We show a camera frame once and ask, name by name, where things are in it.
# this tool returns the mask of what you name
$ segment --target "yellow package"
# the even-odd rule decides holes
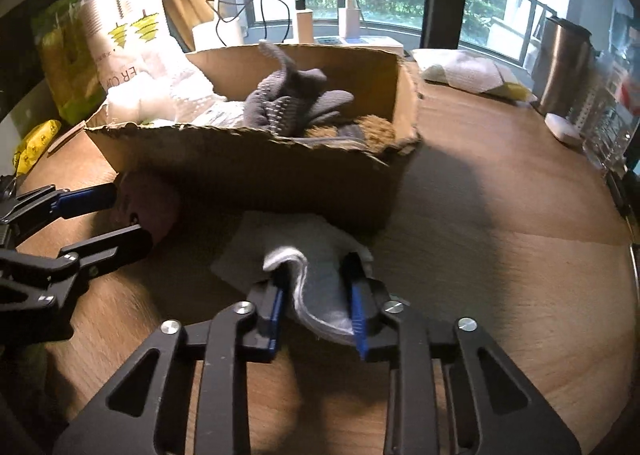
[[[36,164],[44,151],[49,148],[53,138],[62,124],[58,120],[48,120],[36,126],[21,141],[14,153],[14,168],[16,175],[25,175]]]

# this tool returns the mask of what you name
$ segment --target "silver screw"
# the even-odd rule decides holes
[[[175,334],[180,330],[180,324],[176,320],[167,320],[160,326],[160,330],[164,334]]]
[[[254,304],[250,301],[239,301],[234,305],[234,312],[236,314],[251,314],[254,308]]]
[[[396,300],[389,300],[385,302],[382,308],[389,314],[399,314],[404,310],[404,303]]]
[[[473,318],[460,318],[458,320],[458,328],[465,332],[473,332],[478,328],[478,323]]]

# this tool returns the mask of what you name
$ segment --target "wooden table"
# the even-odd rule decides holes
[[[435,318],[481,321],[588,453],[628,399],[636,296],[628,230],[597,172],[533,110],[422,83],[426,146],[374,240],[377,278]],[[114,178],[85,135],[30,174],[25,188]],[[76,335],[49,347],[52,382],[72,418],[161,319],[210,319],[239,294],[209,263],[238,216],[184,201],[151,256],[92,282]],[[59,221],[21,250],[58,249],[106,230],[103,215]],[[382,452],[386,367],[318,341],[293,323],[272,365],[249,367],[254,453]]]

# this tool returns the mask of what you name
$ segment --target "pink plush toy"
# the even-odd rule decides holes
[[[117,228],[140,224],[157,245],[178,220],[180,196],[173,186],[146,171],[128,172],[116,179],[118,199],[111,210]]]

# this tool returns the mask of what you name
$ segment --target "gray glove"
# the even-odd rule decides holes
[[[305,128],[336,121],[341,116],[340,109],[353,101],[353,95],[344,90],[323,93],[326,76],[322,70],[298,70],[276,45],[260,42],[259,46],[282,68],[263,79],[246,98],[245,126],[283,137],[302,136]]]

